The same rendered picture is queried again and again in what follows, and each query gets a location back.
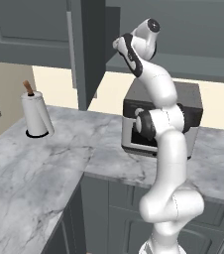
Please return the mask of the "silver black toaster oven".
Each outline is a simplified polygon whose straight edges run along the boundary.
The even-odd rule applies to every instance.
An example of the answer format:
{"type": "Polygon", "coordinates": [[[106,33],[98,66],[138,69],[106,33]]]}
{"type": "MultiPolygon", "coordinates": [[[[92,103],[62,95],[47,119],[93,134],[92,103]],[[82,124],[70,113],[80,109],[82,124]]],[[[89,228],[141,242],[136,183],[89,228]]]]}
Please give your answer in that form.
{"type": "MultiPolygon", "coordinates": [[[[193,117],[193,126],[184,134],[187,144],[187,159],[190,159],[203,114],[201,94],[197,84],[176,81],[174,85],[177,92],[177,102],[182,104],[193,117]]],[[[157,142],[142,137],[135,129],[135,111],[138,108],[151,110],[155,106],[144,86],[135,79],[123,100],[121,146],[127,153],[155,157],[157,142]]]]}

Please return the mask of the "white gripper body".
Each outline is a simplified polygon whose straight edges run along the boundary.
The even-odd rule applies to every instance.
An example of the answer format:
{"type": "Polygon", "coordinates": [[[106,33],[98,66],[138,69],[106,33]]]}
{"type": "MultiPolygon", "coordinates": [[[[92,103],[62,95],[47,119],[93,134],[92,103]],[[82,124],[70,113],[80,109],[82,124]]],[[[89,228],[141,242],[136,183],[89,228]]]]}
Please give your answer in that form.
{"type": "Polygon", "coordinates": [[[122,56],[125,56],[128,53],[126,39],[126,36],[122,36],[117,38],[112,44],[113,48],[122,56]]]}

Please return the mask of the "grey open cabinet door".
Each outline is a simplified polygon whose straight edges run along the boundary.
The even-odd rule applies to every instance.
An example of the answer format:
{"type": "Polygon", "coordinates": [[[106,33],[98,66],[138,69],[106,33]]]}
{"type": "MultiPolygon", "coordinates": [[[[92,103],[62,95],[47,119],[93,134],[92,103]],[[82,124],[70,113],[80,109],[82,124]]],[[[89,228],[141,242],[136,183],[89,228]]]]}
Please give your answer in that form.
{"type": "Polygon", "coordinates": [[[105,73],[105,0],[71,0],[78,108],[87,110],[105,73]]]}

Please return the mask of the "grey upper cabinet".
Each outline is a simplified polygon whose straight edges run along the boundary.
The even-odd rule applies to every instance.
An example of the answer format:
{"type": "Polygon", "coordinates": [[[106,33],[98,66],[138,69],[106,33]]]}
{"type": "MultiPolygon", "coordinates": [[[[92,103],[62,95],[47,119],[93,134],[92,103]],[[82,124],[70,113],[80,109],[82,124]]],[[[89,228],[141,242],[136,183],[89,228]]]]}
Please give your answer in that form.
{"type": "Polygon", "coordinates": [[[120,33],[148,18],[161,25],[152,62],[177,78],[224,82],[224,0],[106,0],[120,33]]]}

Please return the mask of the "grey lower cabinet door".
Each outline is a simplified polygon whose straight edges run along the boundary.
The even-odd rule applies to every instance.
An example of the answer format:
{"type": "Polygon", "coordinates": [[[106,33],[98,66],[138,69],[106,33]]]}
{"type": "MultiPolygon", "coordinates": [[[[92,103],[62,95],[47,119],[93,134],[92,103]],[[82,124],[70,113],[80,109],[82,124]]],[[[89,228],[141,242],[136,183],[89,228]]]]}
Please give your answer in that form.
{"type": "Polygon", "coordinates": [[[139,254],[152,230],[138,212],[110,206],[108,254],[139,254]]]}
{"type": "Polygon", "coordinates": [[[86,254],[81,186],[73,192],[41,254],[86,254]]]}
{"type": "Polygon", "coordinates": [[[188,223],[180,231],[178,243],[186,254],[216,254],[223,239],[223,231],[188,223]]]}

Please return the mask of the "grey upper cabinet door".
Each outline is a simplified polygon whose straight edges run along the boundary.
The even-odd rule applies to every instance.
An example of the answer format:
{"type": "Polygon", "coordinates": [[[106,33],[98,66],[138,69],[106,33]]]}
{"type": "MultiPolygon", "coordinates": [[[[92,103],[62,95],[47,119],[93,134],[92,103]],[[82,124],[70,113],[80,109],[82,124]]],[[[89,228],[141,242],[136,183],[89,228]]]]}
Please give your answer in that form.
{"type": "Polygon", "coordinates": [[[0,63],[70,68],[68,0],[0,0],[0,63]]]}

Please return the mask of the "white paper towel roll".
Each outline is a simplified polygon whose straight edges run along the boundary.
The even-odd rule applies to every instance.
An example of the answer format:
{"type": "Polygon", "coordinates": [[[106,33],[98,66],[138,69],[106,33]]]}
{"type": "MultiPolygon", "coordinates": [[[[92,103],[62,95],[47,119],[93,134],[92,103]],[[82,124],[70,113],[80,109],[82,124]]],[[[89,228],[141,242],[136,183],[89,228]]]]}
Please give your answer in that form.
{"type": "Polygon", "coordinates": [[[32,96],[24,92],[21,96],[21,101],[27,125],[26,135],[29,138],[52,136],[55,129],[43,95],[39,91],[34,91],[32,96]]]}

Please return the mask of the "grey lower drawer front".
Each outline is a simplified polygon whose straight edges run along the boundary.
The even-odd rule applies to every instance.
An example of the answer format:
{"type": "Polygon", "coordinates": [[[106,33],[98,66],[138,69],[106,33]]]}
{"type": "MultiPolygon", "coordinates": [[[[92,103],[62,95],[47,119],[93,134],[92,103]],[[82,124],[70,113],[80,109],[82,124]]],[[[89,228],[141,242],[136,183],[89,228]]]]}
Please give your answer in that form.
{"type": "Polygon", "coordinates": [[[148,189],[124,185],[121,183],[109,183],[109,204],[119,208],[133,211],[139,210],[139,202],[148,189]]]}
{"type": "Polygon", "coordinates": [[[195,221],[224,228],[224,204],[206,201],[203,213],[197,216],[195,221]]]}

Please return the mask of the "black paper towel holder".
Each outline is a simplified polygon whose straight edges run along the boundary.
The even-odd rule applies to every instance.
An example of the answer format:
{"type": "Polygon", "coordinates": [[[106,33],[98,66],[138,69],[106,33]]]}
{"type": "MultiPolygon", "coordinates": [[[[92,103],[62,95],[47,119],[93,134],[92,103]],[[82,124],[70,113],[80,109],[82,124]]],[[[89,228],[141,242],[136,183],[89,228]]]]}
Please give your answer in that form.
{"type": "Polygon", "coordinates": [[[23,82],[27,89],[21,96],[24,115],[27,124],[26,134],[31,138],[42,138],[49,134],[48,128],[42,114],[45,111],[43,96],[38,91],[33,91],[30,83],[25,80],[23,82]]]}

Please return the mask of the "grey corner cabinet panel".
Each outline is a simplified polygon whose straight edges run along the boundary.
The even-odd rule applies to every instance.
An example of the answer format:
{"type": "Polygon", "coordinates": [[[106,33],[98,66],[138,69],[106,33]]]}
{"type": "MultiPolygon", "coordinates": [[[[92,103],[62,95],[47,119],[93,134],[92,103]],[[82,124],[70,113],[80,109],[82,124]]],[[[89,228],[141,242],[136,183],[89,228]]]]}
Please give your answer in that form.
{"type": "Polygon", "coordinates": [[[90,254],[107,254],[108,182],[85,176],[81,182],[86,250],[90,254]]]}

